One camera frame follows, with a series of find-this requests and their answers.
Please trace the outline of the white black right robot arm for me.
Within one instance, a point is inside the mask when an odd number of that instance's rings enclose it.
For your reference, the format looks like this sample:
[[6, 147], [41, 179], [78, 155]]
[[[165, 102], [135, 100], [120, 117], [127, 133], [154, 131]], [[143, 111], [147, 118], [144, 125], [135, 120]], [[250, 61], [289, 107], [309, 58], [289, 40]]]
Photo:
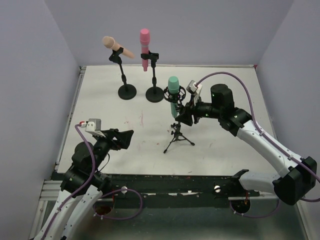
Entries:
[[186, 90], [191, 98], [180, 108], [177, 121], [192, 126], [200, 118], [216, 119], [223, 129], [250, 145], [276, 170], [275, 174], [243, 170], [238, 178], [243, 189], [275, 194], [292, 206], [315, 186], [317, 162], [280, 144], [257, 124], [253, 115], [235, 107], [233, 92], [226, 84], [215, 84], [210, 88], [210, 103], [200, 98], [201, 84], [191, 81]]

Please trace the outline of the pink toy microphone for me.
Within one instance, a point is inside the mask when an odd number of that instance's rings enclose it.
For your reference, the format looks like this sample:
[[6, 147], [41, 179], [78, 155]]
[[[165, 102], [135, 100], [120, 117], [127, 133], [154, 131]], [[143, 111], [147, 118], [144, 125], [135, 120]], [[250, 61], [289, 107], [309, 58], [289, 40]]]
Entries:
[[[143, 28], [140, 30], [139, 40], [141, 44], [141, 53], [148, 54], [149, 53], [149, 44], [150, 44], [150, 30], [147, 28]], [[149, 60], [142, 58], [142, 68], [143, 71], [146, 72], [148, 70]]]

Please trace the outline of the black mic stand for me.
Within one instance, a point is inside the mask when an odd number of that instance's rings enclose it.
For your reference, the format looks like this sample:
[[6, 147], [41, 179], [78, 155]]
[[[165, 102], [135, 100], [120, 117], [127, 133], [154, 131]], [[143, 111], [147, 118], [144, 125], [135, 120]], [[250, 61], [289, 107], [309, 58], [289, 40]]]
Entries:
[[137, 94], [137, 89], [132, 85], [127, 83], [127, 77], [124, 73], [123, 66], [122, 66], [122, 59], [120, 55], [124, 52], [124, 48], [120, 47], [118, 50], [113, 50], [112, 54], [108, 58], [109, 61], [112, 63], [118, 64], [121, 73], [121, 80], [123, 85], [118, 89], [118, 96], [122, 100], [131, 100]]
[[164, 91], [157, 86], [156, 63], [159, 59], [159, 54], [148, 51], [148, 53], [141, 53], [140, 56], [143, 60], [150, 60], [152, 68], [152, 87], [147, 89], [145, 97], [151, 103], [159, 103], [164, 99]]

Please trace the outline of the green toy microphone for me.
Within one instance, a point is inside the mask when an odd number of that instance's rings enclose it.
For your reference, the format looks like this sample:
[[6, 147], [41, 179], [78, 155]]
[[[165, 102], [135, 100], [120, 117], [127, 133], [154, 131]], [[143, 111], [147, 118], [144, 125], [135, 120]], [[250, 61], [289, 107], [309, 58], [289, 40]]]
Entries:
[[177, 106], [177, 96], [180, 91], [179, 79], [176, 76], [171, 76], [168, 79], [168, 92], [169, 96], [173, 99], [170, 103], [171, 115], [175, 119], [178, 115], [176, 111]]

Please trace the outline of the peach toy microphone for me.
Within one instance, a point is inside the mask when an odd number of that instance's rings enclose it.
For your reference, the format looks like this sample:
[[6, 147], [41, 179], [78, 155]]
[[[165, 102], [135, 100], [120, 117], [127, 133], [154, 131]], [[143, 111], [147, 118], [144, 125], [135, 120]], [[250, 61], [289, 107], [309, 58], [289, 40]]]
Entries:
[[104, 36], [102, 38], [102, 43], [103, 45], [107, 48], [107, 49], [111, 49], [114, 51], [118, 51], [120, 48], [123, 48], [123, 52], [122, 54], [130, 59], [134, 59], [135, 55], [129, 51], [128, 49], [126, 49], [125, 47], [123, 47], [122, 45], [120, 45], [118, 42], [116, 42], [116, 40], [111, 37], [111, 36]]

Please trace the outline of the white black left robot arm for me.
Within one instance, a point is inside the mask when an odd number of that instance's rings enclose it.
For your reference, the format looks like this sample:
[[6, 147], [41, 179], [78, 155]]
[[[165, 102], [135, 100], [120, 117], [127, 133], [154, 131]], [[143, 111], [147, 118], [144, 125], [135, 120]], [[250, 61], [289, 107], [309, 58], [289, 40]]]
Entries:
[[36, 240], [69, 240], [94, 202], [112, 191], [111, 179], [98, 173], [109, 151], [128, 149], [133, 130], [103, 130], [93, 133], [91, 144], [85, 138], [76, 145], [72, 164], [63, 175], [58, 197], [48, 219], [35, 236]]

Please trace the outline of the black tripod with round mount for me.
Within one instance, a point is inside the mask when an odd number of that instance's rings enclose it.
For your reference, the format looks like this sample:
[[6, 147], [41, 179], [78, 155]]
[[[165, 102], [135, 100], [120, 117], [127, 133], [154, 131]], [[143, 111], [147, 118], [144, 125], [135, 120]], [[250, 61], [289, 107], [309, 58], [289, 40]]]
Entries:
[[[169, 103], [173, 102], [173, 99], [170, 97], [168, 87], [166, 87], [165, 90], [163, 91], [163, 95], [164, 95], [164, 99], [166, 101], [168, 101]], [[176, 98], [176, 100], [177, 100], [177, 106], [176, 106], [177, 116], [179, 114], [179, 104], [182, 103], [182, 101], [185, 99], [185, 97], [186, 97], [186, 90], [182, 86], [179, 86], [179, 93], [177, 94], [177, 98]], [[178, 122], [178, 121], [174, 122], [173, 124], [170, 125], [170, 127], [172, 128], [172, 131], [170, 134], [173, 137], [172, 137], [172, 140], [169, 142], [168, 146], [166, 147], [166, 149], [163, 151], [164, 154], [167, 153], [169, 147], [174, 142], [187, 141], [192, 146], [195, 146], [195, 143], [190, 141], [188, 138], [186, 138], [183, 135], [183, 133], [181, 132], [181, 123], [180, 122]]]

